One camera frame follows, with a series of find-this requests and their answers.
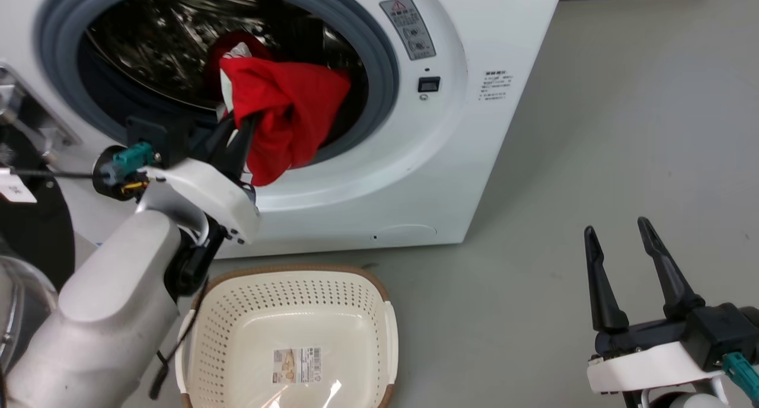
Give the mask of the paper label sticker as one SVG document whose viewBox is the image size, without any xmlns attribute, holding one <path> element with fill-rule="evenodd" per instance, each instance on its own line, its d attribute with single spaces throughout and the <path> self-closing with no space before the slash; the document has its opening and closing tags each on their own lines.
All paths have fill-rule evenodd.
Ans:
<svg viewBox="0 0 759 408">
<path fill-rule="evenodd" d="M 312 384 L 323 380 L 322 349 L 295 348 L 273 351 L 273 384 Z"/>
</svg>

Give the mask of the cream perforated laundry basket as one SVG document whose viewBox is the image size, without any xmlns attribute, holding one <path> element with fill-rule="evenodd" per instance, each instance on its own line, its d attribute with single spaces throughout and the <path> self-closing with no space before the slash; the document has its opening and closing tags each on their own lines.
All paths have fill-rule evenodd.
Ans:
<svg viewBox="0 0 759 408">
<path fill-rule="evenodd" d="M 323 380 L 273 384 L 273 351 L 321 348 Z M 174 373 L 183 408 L 390 408 L 398 325 L 360 267 L 287 264 L 212 279 L 183 318 Z"/>
</svg>

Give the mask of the grey warning sticker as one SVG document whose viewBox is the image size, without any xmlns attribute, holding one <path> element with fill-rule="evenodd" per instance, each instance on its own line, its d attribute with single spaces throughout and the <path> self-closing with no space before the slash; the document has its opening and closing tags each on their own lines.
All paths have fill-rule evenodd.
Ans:
<svg viewBox="0 0 759 408">
<path fill-rule="evenodd" d="M 414 0 L 385 0 L 379 3 L 379 7 L 398 33 L 410 60 L 436 56 L 428 27 Z"/>
</svg>

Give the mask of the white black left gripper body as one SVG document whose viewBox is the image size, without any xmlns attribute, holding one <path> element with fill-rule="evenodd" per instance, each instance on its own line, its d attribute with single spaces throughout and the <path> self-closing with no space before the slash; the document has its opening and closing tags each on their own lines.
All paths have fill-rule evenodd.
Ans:
<svg viewBox="0 0 759 408">
<path fill-rule="evenodd" d="M 93 166 L 92 173 L 107 174 L 92 179 L 95 191 L 122 202 L 139 197 L 143 209 L 163 196 L 202 238 L 218 226 L 238 244 L 250 245 L 260 229 L 254 189 L 242 179 L 233 183 L 222 165 L 206 162 L 205 141 L 217 124 L 197 130 L 187 119 L 131 116 L 127 146 L 105 149 Z"/>
</svg>

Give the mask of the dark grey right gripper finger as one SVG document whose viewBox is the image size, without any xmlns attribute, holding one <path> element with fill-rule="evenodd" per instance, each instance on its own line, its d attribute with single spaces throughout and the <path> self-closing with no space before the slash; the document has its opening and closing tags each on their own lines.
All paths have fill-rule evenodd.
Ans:
<svg viewBox="0 0 759 408">
<path fill-rule="evenodd" d="M 705 300 L 696 294 L 677 266 L 672 254 L 662 242 L 651 222 L 644 216 L 637 219 L 643 248 L 651 257 L 661 284 L 664 316 L 670 321 L 685 320 L 691 311 L 706 306 Z"/>
<path fill-rule="evenodd" d="M 617 303 L 604 269 L 604 252 L 593 227 L 583 231 L 585 241 L 586 275 L 590 295 L 591 321 L 596 332 L 626 332 L 629 319 Z"/>
</svg>

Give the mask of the white front-loading washing machine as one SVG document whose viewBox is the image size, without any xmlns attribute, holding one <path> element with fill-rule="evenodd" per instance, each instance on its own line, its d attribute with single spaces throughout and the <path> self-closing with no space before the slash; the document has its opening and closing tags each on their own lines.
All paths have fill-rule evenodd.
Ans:
<svg viewBox="0 0 759 408">
<path fill-rule="evenodd" d="M 221 35 L 349 71 L 314 159 L 250 184 L 260 229 L 222 259 L 460 243 L 559 0 L 414 0 L 436 56 L 412 61 L 385 0 L 0 0 L 0 63 L 76 137 L 51 166 L 91 173 L 131 116 L 221 119 L 204 87 Z"/>
</svg>

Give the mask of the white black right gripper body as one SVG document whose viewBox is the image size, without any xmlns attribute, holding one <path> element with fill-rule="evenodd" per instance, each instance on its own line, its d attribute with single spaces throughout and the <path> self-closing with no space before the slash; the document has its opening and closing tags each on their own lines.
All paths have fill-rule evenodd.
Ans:
<svg viewBox="0 0 759 408">
<path fill-rule="evenodd" d="M 591 359 L 586 368 L 591 391 L 622 394 L 627 408 L 731 408 L 724 376 L 721 368 L 700 369 L 680 342 Z"/>
</svg>

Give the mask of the red garment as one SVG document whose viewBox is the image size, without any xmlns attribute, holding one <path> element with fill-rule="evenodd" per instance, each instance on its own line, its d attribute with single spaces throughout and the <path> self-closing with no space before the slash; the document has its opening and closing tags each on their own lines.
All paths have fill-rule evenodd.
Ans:
<svg viewBox="0 0 759 408">
<path fill-rule="evenodd" d="M 207 52 L 203 82 L 219 100 L 216 113 L 227 111 L 221 93 L 219 60 L 239 42 L 251 58 L 231 59 L 222 68 L 231 79 L 235 122 L 259 117 L 246 166 L 250 184 L 268 186 L 293 167 L 314 159 L 326 140 L 339 108 L 352 88 L 349 71 L 324 65 L 277 59 L 257 38 L 244 31 L 225 33 Z"/>
</svg>

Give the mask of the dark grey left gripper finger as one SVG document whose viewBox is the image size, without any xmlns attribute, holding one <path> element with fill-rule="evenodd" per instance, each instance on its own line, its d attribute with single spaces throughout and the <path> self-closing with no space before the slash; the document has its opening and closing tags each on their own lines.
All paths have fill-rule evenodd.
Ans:
<svg viewBox="0 0 759 408">
<path fill-rule="evenodd" d="M 226 159 L 231 138 L 235 135 L 236 130 L 235 113 L 227 113 L 205 141 L 206 162 L 209 165 L 213 167 L 222 165 Z"/>
<path fill-rule="evenodd" d="M 241 174 L 243 173 L 256 129 L 256 114 L 249 114 L 249 116 L 241 119 L 237 132 L 230 139 L 222 156 L 222 174 L 235 184 L 239 184 L 241 181 Z"/>
</svg>

